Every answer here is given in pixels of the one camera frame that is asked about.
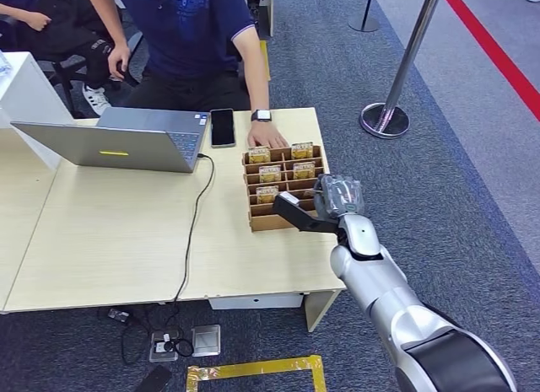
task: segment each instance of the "smartwatch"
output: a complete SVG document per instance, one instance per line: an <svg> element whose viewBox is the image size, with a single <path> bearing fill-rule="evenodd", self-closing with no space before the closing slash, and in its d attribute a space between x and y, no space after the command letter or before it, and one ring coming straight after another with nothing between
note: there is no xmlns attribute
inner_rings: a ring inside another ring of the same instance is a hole
<svg viewBox="0 0 540 392"><path fill-rule="evenodd" d="M251 121L271 122L270 110L256 110L251 114Z"/></svg>

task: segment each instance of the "robotic arm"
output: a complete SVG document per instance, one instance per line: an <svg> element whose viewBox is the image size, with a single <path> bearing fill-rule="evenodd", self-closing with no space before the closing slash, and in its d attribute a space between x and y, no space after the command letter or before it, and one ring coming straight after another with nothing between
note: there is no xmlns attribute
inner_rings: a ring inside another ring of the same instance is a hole
<svg viewBox="0 0 540 392"><path fill-rule="evenodd" d="M363 216L359 182L322 175L315 185L318 217L283 192L274 210L301 231L334 233L332 271L377 329L403 392L517 390L505 360L478 336L421 303Z"/></svg>

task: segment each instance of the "person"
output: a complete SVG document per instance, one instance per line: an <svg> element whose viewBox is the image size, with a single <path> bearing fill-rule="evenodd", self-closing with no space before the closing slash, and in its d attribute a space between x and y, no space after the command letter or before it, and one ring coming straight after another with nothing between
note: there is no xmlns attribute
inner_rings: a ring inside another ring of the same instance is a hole
<svg viewBox="0 0 540 392"><path fill-rule="evenodd" d="M113 0L91 0L114 40L110 72L122 78L129 49ZM122 0L148 42L142 82L124 106L162 110L249 110L250 146L285 148L270 113L264 58L244 0ZM249 95L238 78L244 61Z"/></svg>
<svg viewBox="0 0 540 392"><path fill-rule="evenodd" d="M97 115L110 107L103 86L111 76L112 45L89 0L0 0L0 14L20 21L16 26L18 43L38 58L83 56L84 98Z"/></svg>

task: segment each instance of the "stanchion post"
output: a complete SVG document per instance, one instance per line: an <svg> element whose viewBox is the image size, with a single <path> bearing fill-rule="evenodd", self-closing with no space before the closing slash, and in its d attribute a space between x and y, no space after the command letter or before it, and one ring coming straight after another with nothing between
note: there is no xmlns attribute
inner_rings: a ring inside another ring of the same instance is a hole
<svg viewBox="0 0 540 392"><path fill-rule="evenodd" d="M415 62L438 1L424 0L387 102L375 103L364 108L359 116L359 123L363 129L372 135L384 139L400 137L409 129L409 117L405 111L397 107L397 100L401 95L409 70Z"/></svg>
<svg viewBox="0 0 540 392"><path fill-rule="evenodd" d="M376 19L368 17L371 6L372 0L368 0L366 4L366 10L363 12L363 17L360 20L359 14L354 13L349 19L349 26L355 31L360 32L377 31L379 28L379 23Z"/></svg>

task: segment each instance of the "phone on floor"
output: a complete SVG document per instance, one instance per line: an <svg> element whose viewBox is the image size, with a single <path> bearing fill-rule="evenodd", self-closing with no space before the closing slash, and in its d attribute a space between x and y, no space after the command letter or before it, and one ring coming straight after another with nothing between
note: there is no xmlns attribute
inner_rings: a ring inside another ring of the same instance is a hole
<svg viewBox="0 0 540 392"><path fill-rule="evenodd" d="M231 148L236 145L234 138L233 109L211 110L212 148Z"/></svg>
<svg viewBox="0 0 540 392"><path fill-rule="evenodd" d="M158 365L147 378L143 379L135 392L162 392L165 390L168 381L172 377L172 373L162 365Z"/></svg>

